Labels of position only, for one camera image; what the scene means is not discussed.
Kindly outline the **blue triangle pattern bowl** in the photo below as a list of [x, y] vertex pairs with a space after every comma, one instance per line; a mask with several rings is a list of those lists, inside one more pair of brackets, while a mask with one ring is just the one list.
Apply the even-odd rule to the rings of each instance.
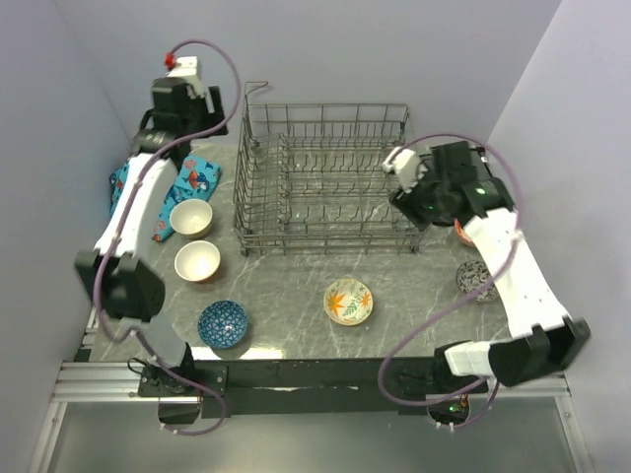
[[245, 337], [247, 329], [245, 309], [230, 300], [208, 305], [197, 321], [197, 333], [211, 349], [223, 350], [236, 346]]

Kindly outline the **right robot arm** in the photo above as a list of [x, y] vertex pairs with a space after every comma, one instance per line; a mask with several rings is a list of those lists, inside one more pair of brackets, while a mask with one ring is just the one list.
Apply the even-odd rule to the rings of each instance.
[[493, 175], [466, 140], [420, 155], [399, 146], [383, 162], [398, 186], [390, 204], [414, 226], [458, 224], [490, 276], [476, 295], [496, 289], [509, 324], [501, 341], [464, 341], [436, 349], [434, 385], [454, 392], [467, 376], [494, 377], [512, 387], [570, 367], [591, 337], [548, 286], [521, 229], [517, 189]]

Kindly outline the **red floral bowl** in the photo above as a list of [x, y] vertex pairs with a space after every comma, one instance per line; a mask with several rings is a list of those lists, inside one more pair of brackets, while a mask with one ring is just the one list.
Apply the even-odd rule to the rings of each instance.
[[472, 239], [468, 236], [468, 234], [464, 231], [462, 225], [460, 224], [460, 222], [458, 221], [458, 219], [455, 219], [454, 222], [454, 230], [456, 232], [456, 236], [458, 237], [458, 239], [465, 245], [474, 247], [474, 242], [472, 241]]

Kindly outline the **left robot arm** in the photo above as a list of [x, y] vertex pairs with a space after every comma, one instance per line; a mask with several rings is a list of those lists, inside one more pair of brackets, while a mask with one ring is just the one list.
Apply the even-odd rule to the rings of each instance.
[[166, 287], [147, 258], [165, 197], [194, 139], [227, 132], [218, 88], [192, 76], [166, 76], [152, 84], [153, 106], [132, 141], [127, 175], [104, 233], [75, 258], [75, 269], [92, 300], [106, 337], [136, 338], [162, 384], [173, 395], [190, 393], [197, 372], [190, 346], [163, 315]]

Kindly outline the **orange flower pattern bowl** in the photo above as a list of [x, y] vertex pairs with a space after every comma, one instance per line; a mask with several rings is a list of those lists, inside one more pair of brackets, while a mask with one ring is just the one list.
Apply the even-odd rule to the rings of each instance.
[[342, 326], [357, 326], [371, 316], [374, 298], [363, 282], [339, 279], [324, 291], [323, 308], [333, 322]]

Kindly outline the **grey wire dish rack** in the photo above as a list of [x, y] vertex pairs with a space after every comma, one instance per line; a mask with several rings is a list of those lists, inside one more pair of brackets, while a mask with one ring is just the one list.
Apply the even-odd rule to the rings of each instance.
[[382, 163], [404, 143], [404, 103], [264, 103], [245, 84], [233, 193], [241, 253], [418, 250]]

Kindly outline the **black leaf pattern bowl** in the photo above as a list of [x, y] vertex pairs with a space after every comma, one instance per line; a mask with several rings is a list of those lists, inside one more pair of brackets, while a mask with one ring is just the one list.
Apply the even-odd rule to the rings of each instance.
[[[469, 294], [486, 283], [491, 274], [482, 260], [469, 260], [460, 264], [456, 270], [456, 284], [464, 294]], [[490, 303], [499, 299], [499, 292], [491, 286], [477, 295], [474, 300]]]

